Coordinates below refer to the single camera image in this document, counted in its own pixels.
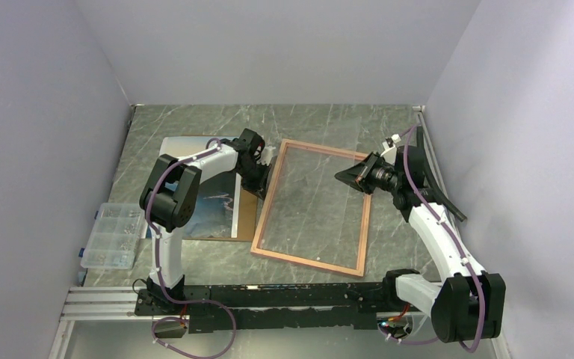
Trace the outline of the brown backing board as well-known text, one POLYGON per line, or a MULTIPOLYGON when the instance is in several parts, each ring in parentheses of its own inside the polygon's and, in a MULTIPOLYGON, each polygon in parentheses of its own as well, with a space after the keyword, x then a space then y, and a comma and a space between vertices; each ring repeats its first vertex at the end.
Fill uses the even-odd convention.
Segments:
POLYGON ((184 239, 253 240, 256 230, 256 197, 241 186, 235 172, 218 174, 201 183, 190 221, 182 228, 184 239))

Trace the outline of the seascape photo print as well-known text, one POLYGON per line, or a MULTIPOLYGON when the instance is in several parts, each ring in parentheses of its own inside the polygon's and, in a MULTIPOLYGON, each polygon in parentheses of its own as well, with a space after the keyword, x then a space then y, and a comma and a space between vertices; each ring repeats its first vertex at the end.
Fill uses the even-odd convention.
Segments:
POLYGON ((231 138, 166 137, 139 200, 145 217, 186 239, 236 237, 237 162, 231 138))

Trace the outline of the pink wooden picture frame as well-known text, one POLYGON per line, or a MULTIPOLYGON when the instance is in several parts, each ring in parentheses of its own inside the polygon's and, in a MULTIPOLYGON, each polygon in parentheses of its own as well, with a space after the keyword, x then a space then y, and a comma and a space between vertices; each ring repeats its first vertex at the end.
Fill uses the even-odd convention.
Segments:
POLYGON ((365 158, 364 153, 284 139, 251 253, 362 277, 371 195, 335 175, 365 158))

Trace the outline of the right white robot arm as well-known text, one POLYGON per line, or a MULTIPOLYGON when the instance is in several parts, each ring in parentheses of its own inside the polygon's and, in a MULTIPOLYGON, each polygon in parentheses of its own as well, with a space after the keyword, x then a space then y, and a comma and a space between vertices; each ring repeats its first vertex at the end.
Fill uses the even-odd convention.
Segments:
POLYGON ((405 304, 431 320, 443 343, 493 339, 502 331, 506 284, 489 273, 455 233, 448 214, 465 215, 438 188, 421 146, 407 145, 388 154, 370 153, 335 179, 363 194, 376 190, 392 195, 394 207, 419 235, 436 265, 440 283, 426 280, 415 269, 388 271, 381 300, 390 310, 405 304))

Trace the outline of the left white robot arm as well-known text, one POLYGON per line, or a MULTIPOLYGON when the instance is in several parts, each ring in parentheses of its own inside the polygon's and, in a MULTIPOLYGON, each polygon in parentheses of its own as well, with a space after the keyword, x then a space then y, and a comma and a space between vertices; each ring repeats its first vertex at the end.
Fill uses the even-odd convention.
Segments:
POLYGON ((139 200, 152 233, 152 269, 148 291, 166 314, 178 312, 185 300, 182 243, 173 232, 192 218, 200 186, 224 173, 237 174, 243 190, 265 199, 271 178, 266 142, 252 129, 233 139, 210 138, 204 148, 188 156, 160 155, 139 200))

